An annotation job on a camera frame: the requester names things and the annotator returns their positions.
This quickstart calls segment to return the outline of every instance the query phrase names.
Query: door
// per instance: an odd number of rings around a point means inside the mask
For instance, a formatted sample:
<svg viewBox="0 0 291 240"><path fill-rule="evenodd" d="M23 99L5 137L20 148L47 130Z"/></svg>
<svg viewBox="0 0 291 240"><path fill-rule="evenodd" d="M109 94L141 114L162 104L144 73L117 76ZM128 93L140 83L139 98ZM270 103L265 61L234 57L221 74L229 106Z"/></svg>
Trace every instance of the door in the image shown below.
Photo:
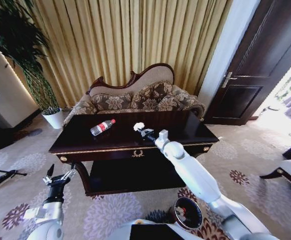
<svg viewBox="0 0 291 240"><path fill-rule="evenodd" d="M291 67L291 0L261 0L205 115L244 125Z"/></svg>

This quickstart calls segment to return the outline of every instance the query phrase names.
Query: curtain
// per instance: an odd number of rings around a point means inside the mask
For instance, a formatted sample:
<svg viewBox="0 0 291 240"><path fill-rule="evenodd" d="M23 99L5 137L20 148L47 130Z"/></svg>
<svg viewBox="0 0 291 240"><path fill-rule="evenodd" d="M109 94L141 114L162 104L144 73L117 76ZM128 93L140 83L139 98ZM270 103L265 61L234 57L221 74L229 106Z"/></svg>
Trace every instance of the curtain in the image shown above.
<svg viewBox="0 0 291 240"><path fill-rule="evenodd" d="M175 84L198 94L232 0L34 0L49 39L41 61L61 107L95 79L120 86L130 71L168 63Z"/></svg>

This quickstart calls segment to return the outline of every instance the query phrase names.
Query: sofa armrest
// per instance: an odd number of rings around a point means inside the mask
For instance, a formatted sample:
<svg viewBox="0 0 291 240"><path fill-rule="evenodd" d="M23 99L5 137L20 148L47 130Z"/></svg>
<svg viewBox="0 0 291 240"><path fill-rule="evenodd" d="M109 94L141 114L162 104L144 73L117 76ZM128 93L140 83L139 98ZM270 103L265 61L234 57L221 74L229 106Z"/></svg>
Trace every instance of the sofa armrest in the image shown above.
<svg viewBox="0 0 291 240"><path fill-rule="evenodd" d="M74 115L84 115L84 114L96 114L98 109L91 102L90 97L88 95L84 95L80 101L73 107L72 111L63 121L62 127L64 128L72 119Z"/></svg>
<svg viewBox="0 0 291 240"><path fill-rule="evenodd" d="M184 105L182 110L191 110L198 118L201 119L203 117L206 107L197 100L197 96L190 95L176 85L173 85L171 95Z"/></svg>

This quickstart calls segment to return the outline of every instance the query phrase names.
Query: table drawer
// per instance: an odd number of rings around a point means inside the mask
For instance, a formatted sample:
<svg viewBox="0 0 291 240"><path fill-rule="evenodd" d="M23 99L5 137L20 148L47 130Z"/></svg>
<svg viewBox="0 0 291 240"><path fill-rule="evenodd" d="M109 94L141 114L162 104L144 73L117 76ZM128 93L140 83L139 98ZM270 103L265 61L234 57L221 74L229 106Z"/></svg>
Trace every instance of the table drawer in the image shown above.
<svg viewBox="0 0 291 240"><path fill-rule="evenodd" d="M184 145L184 149L191 155L206 153L209 151L212 144L189 144ZM56 155L63 163L85 162L85 161L100 161L100 160L116 160L116 159L141 159L156 157L161 152L157 147L140 147L140 148L121 148L99 151L81 151L81 152L63 152Z"/></svg>

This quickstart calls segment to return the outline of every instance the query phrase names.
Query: carpet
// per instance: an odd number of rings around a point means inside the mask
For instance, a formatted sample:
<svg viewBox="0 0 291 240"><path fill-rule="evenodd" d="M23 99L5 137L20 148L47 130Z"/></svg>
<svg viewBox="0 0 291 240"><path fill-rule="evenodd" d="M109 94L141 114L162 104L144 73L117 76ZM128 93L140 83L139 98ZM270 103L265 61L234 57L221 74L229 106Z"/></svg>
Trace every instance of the carpet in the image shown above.
<svg viewBox="0 0 291 240"><path fill-rule="evenodd" d="M224 195L244 204L277 238L291 239L291 185L281 178L259 178L284 159L291 134L273 128L273 122L265 124L264 118L243 126L208 125L220 142L197 160L215 177ZM42 177L52 164L54 176L69 169L47 153L60 131L42 116L22 131L28 134L0 150L0 169L28 173L16 175L0 188L0 240L27 239L36 225L23 220L23 215L26 209L41 205L49 191ZM202 210L203 223L193 234L206 240L228 239L221 229L222 218L187 187L88 197L78 174L64 189L64 239L103 240L137 218L164 222L169 207L181 196L192 198Z"/></svg>

